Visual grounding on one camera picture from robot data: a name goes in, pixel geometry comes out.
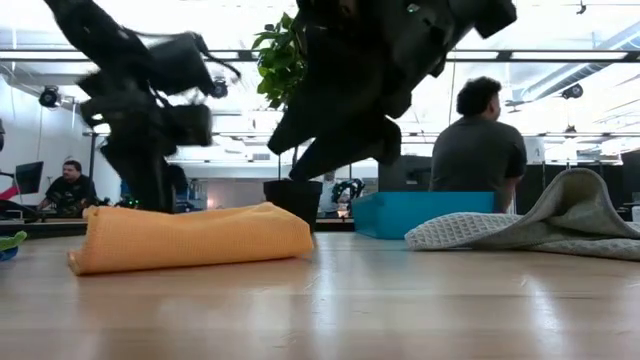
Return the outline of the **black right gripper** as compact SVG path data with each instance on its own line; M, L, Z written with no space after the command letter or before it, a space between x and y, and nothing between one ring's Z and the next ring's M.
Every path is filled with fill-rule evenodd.
M289 178L307 181L375 159L393 164L401 153L397 118L413 89L439 76L450 50L450 0L296 0L307 72L268 148L275 154L317 137Z

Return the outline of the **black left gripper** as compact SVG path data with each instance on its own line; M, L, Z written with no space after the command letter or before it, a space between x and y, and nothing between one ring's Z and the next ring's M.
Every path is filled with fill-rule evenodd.
M173 95L197 90L215 95L215 81L207 68L210 57L202 36L173 34L146 46L136 34L93 54L98 67L79 79L89 96L81 104L85 123L110 127L101 153L120 178L117 207L173 213L175 191L168 163L182 146L212 144L212 114L203 102L173 104ZM143 195L133 193L134 161L144 165Z

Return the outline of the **orange microfiber towel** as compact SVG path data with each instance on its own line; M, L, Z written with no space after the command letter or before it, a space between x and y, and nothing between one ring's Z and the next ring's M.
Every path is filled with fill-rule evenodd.
M68 253L77 276L276 260L313 250L310 226L270 202L181 214L92 207L86 219L83 245Z

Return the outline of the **green microfiber towel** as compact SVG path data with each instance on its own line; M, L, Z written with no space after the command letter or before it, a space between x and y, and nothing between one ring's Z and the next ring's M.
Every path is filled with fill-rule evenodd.
M0 252L18 247L27 237L28 234L25 231L18 231L10 236L0 236Z

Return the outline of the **person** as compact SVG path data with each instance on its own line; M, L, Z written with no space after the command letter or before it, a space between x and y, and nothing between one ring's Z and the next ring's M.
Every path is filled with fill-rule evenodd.
M509 209L526 171L524 138L499 121L502 85L490 77L467 81L457 95L460 119L437 137L432 151L434 192L490 192L500 213Z
M333 199L333 189L337 185L335 172L330 171L323 176L322 192L319 200L319 214L323 218L338 218L339 204Z
M42 211L53 205L59 217L81 218L83 211L96 202L94 182L82 173L78 161L67 160L62 166L62 175L49 186L36 209Z

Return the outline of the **green plant in black pot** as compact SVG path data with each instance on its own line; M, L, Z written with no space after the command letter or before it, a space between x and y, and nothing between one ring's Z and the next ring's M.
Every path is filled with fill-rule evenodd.
M259 50L257 68L262 80L257 92L264 95L268 108L286 112L296 86L306 72L296 20L283 12L275 24L267 24L252 45ZM310 232L316 225L322 185L317 181L282 178L263 184L266 200L304 220Z

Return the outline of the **black monitor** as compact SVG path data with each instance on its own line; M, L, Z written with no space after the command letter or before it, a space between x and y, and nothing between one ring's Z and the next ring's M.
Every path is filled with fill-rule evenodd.
M378 191L428 191L431 180L431 163L430 157L401 155L391 165L379 165Z
M36 194L39 192L43 168L43 161L16 166L14 180L22 195Z

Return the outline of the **teal plastic bin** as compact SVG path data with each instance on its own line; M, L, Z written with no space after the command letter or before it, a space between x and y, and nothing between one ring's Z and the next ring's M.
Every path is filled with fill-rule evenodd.
M376 192L352 202L355 231L376 239L403 240L416 226L457 213L493 213L491 192Z

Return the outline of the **black room partition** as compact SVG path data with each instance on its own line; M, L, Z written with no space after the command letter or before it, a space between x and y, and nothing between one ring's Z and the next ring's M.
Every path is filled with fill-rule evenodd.
M516 188L517 214L528 212L545 188L562 171L585 168L598 173L607 184L609 196L618 214L632 220L631 208L640 205L640 150L623 153L613 160L580 159L575 163L543 162L529 164L526 174Z

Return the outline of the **grey waffle towel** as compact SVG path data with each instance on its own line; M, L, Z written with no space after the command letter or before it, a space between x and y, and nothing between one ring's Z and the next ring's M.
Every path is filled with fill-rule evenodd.
M524 215L458 212L405 235L413 251L515 250L640 262L640 222L623 220L596 172L558 174Z

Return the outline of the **black ceiling light rail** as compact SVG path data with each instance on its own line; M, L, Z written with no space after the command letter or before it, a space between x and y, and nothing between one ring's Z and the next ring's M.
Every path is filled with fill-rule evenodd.
M75 50L0 50L0 61L87 63ZM640 63L640 50L454 50L447 62L460 63Z

